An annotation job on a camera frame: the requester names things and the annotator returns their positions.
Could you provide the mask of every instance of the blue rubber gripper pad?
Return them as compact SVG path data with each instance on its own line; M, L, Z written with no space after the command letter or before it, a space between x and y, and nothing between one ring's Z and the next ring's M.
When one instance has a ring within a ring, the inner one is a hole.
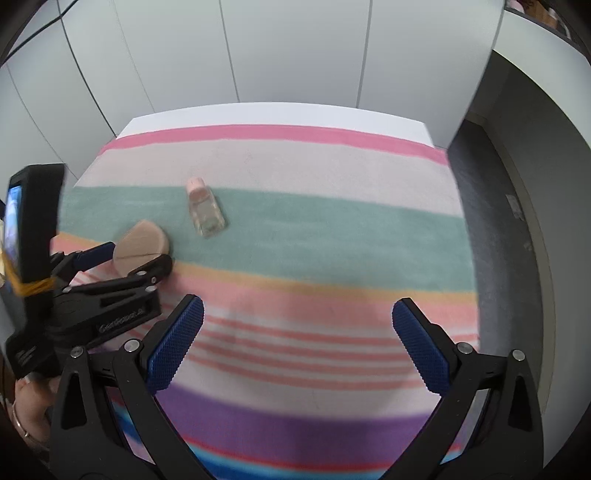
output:
M74 269L85 272L101 263L108 262L113 258L114 250L115 244L113 242L107 242L91 248L90 250L81 252L78 254L78 257L74 259Z
M430 392L445 395L450 387L449 364L406 304L392 309L392 325Z
M203 302L195 297L168 328L148 359L146 387L154 395L172 382L174 374L203 325Z

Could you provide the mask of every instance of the perfume bottle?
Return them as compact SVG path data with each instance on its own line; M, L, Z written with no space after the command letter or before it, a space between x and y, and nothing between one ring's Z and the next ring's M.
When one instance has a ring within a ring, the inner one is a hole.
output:
M187 182L189 214L199 235L208 237L223 230L226 221L212 191L203 179L193 177Z

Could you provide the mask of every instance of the white wall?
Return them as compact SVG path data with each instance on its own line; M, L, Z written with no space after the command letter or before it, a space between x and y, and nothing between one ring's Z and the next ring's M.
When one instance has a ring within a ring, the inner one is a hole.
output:
M354 107L369 0L222 0L241 102Z
M504 0L374 0L360 108L427 125L447 148L488 62Z
M113 133L78 71L61 23L33 38L6 66L38 129L57 156L80 177Z
M79 0L8 67L75 176L134 117L237 101L358 105L424 122L447 147L503 3ZM19 42L58 13L48 0Z
M556 339L545 461L591 400L591 150L561 109L513 70L488 119L529 194L550 266Z
M479 117L480 122L477 123L483 123L488 117L505 86L511 69L511 63L503 57L496 53L491 55L476 95L468 109L470 113Z
M6 66L0 68L0 106L0 199L6 201L8 180L25 165L61 160L27 112ZM68 171L68 186L74 181Z
M505 12L494 50L530 77L591 146L591 65L545 28Z
M70 1L60 0L61 11ZM113 0L80 0L63 22L80 70L115 134L132 118L154 113Z

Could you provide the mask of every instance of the yellow rubber band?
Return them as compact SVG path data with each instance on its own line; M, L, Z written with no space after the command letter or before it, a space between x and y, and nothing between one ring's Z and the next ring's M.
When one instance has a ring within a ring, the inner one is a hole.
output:
M30 297L31 295L37 295L45 291L53 290L55 282L53 277L22 283L21 279L18 277L18 274L12 267L10 259L4 251L2 251L2 261L4 262L6 278L10 282L13 292L18 297Z

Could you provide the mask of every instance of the small display screen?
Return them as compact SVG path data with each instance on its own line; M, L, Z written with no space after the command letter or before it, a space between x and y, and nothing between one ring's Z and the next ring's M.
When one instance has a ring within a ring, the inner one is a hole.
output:
M18 210L21 204L22 187L17 185L8 190L4 213L4 251L12 266L18 271Z

